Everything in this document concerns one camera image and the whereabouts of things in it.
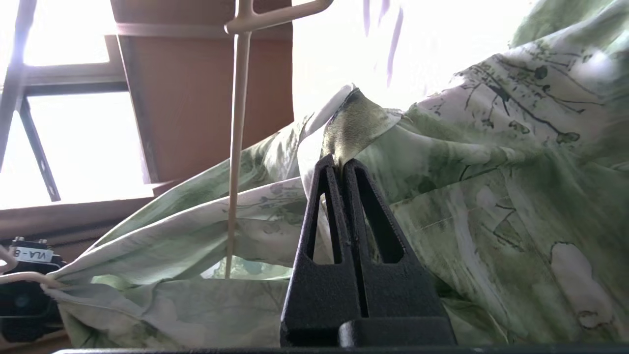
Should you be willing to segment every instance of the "green leaf pattern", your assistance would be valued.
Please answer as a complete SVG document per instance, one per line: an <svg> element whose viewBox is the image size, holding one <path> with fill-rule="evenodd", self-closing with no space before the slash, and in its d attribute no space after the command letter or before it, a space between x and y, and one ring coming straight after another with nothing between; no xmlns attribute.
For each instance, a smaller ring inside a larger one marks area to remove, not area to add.
<svg viewBox="0 0 629 354"><path fill-rule="evenodd" d="M404 113L354 90L327 122L245 150L234 279L229 161L182 183L54 274L73 344L277 346L310 162L327 153L369 168L461 345L628 341L628 31L627 0L541 1L517 47L454 88Z"/></svg>

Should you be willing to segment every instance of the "plastic rod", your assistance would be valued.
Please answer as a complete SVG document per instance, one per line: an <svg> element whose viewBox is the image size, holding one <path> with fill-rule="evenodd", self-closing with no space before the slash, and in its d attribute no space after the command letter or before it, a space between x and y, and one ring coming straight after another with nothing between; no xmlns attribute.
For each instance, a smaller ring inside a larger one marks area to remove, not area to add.
<svg viewBox="0 0 629 354"><path fill-rule="evenodd" d="M235 18L225 25L229 34L238 35L245 32L261 30L267 27L281 25L298 18L320 13L332 4L333 0L314 0L309 3L289 6L282 9L257 14L253 10L250 13L236 14Z"/></svg>
<svg viewBox="0 0 629 354"><path fill-rule="evenodd" d="M230 197L227 214L226 279L231 277L231 261L235 247L238 174L240 172L242 132L245 124L251 32L319 13L330 7L332 2L333 0L315 0L306 4L277 9L264 14L257 14L253 10L252 0L236 0L236 14L234 19L225 25L225 31L235 35L234 80L231 98Z"/></svg>
<svg viewBox="0 0 629 354"><path fill-rule="evenodd" d="M253 13L252 0L236 1L236 17ZM236 208L238 205L238 174L240 172L240 151L242 150L242 132L245 123L245 103L247 102L247 77L249 72L249 46L251 32L235 35L234 82L231 99L231 151L230 151L230 202L227 219L227 260L225 278L231 276L233 257Z"/></svg>

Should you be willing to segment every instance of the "cloth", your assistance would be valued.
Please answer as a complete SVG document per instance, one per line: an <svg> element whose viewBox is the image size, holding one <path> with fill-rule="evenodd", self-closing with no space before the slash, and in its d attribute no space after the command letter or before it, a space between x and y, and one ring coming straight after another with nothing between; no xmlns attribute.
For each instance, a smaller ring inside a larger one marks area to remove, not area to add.
<svg viewBox="0 0 629 354"><path fill-rule="evenodd" d="M549 0L514 48L408 110L346 86L243 152L235 275L229 161L54 273L75 346L277 346L311 169L363 162L461 345L629 339L629 1ZM319 215L317 262L329 261Z"/></svg>

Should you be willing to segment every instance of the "white plastic hanger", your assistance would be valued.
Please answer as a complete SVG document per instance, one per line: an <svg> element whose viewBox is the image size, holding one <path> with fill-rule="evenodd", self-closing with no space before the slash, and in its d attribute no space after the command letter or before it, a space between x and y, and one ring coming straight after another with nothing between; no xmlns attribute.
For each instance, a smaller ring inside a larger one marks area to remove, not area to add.
<svg viewBox="0 0 629 354"><path fill-rule="evenodd" d="M6 262L5 265L0 266L0 273L10 271L18 265L18 261L13 255L7 251L4 247L0 246L0 259ZM0 275L0 284L13 283L13 282L38 282L49 288L60 288L64 285L53 278L37 273L36 271L22 271L19 273Z"/></svg>
<svg viewBox="0 0 629 354"><path fill-rule="evenodd" d="M298 18L320 13L330 7L333 0L314 0L309 3L257 14L253 0L236 0L236 15L225 25L225 31L234 34L234 83L231 98L231 154L230 154L230 203L227 219L227 261L225 278L231 275L231 258L236 231L236 206L238 203L238 170L242 150L242 130L247 101L247 76L249 70L249 44L251 32L281 25Z"/></svg>

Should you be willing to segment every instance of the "black device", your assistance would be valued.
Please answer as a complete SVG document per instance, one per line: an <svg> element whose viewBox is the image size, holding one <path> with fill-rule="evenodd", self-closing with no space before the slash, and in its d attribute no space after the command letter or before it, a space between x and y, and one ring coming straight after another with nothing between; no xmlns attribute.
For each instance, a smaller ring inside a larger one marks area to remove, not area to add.
<svg viewBox="0 0 629 354"><path fill-rule="evenodd" d="M331 155L315 167L278 324L281 348L90 349L57 354L629 353L628 345L457 346L429 274L410 248L368 170L352 160L342 172ZM330 265L313 261L322 195L333 246L334 264ZM370 242L377 248L381 262L372 260Z"/></svg>
<svg viewBox="0 0 629 354"><path fill-rule="evenodd" d="M5 274L22 271L47 274L65 265L46 240L26 241L17 237L11 242L9 252L18 264ZM35 341L63 328L57 303L36 282L0 284L0 319L0 333L10 343Z"/></svg>

